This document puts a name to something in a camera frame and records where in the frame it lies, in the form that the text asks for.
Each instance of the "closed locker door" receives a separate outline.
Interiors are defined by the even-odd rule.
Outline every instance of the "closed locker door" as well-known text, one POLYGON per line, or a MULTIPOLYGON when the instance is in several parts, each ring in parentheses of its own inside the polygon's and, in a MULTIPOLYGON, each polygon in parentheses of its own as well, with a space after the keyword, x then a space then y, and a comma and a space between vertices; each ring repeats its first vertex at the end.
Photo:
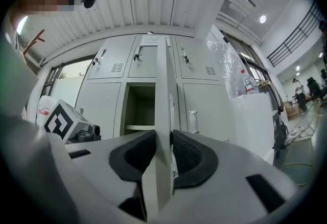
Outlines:
POLYGON ((76 110, 84 108, 83 117, 99 125, 101 139, 113 138, 114 116, 120 83, 92 83, 82 85, 76 102, 76 110))
POLYGON ((235 120, 224 86, 183 84, 188 131, 191 132, 190 111, 197 111, 199 134, 216 140, 234 142, 235 120))
MULTIPOLYGON (((172 39, 170 39, 170 47, 169 53, 174 60, 174 53, 172 47, 172 39)), ((129 78, 155 78, 156 76, 156 69, 157 69, 157 46, 139 46, 142 41, 142 36, 140 36, 138 40, 137 47, 134 51, 139 54, 139 58, 135 59, 134 62, 131 64, 131 68, 129 70, 128 77, 129 78)), ((175 62, 173 62, 173 69, 175 72, 175 62)))
POLYGON ((218 65, 206 41, 176 37, 178 59, 184 79, 220 80, 218 65))
POLYGON ((91 64, 88 79, 121 78, 136 36, 119 36, 107 39, 91 64))

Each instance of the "corrugated metal ceiling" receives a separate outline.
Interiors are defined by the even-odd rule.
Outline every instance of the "corrugated metal ceiling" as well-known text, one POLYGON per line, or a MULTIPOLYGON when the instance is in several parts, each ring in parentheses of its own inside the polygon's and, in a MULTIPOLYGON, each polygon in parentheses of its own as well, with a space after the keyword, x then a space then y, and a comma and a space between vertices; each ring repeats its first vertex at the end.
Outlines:
POLYGON ((97 0, 90 9, 79 6, 64 16, 29 16, 21 36, 30 41, 40 30, 42 38, 32 47, 47 57, 72 41, 132 25, 171 25, 193 30, 201 16, 203 0, 97 0))

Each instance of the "paper sign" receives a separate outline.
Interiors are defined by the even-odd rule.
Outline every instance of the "paper sign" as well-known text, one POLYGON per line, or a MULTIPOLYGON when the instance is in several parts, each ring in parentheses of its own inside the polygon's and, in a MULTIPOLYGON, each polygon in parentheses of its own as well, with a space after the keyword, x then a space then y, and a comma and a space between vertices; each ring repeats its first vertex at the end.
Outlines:
POLYGON ((140 46, 157 46, 158 39, 166 38, 167 45, 170 47, 170 40, 169 36, 152 36, 152 35, 144 35, 142 37, 141 45, 140 46))

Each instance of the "black railing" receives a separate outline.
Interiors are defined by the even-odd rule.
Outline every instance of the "black railing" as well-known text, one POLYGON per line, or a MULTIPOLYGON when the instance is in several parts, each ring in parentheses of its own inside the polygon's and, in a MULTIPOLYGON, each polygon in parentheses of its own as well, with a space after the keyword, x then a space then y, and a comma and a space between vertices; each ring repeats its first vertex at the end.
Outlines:
POLYGON ((308 13, 291 35, 267 57, 271 64, 275 67, 287 56, 292 54, 292 52, 311 34, 322 18, 323 15, 319 10, 318 4, 314 2, 308 13))

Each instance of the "open locker door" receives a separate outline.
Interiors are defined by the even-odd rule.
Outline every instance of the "open locker door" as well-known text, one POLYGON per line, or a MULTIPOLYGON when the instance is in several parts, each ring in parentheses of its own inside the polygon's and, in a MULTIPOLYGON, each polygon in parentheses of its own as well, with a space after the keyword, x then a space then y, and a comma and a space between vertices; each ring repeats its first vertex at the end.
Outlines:
POLYGON ((172 196, 171 134, 178 115, 177 84, 172 59, 165 38, 158 40, 155 89, 156 184, 158 209, 161 210, 172 196))

